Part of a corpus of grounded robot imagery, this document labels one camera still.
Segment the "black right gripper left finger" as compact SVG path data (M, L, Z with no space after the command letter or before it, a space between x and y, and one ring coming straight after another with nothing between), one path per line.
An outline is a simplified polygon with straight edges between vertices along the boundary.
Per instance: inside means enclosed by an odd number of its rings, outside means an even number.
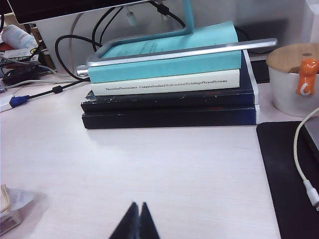
M132 202L117 227L110 235L110 239L136 239L138 237L139 209Z

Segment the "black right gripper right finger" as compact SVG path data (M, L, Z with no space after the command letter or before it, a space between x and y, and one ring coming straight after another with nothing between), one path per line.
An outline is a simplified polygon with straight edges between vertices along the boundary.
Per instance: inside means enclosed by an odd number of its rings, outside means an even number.
M152 219L151 213L146 203L142 204L139 226L140 239L160 239L156 226Z

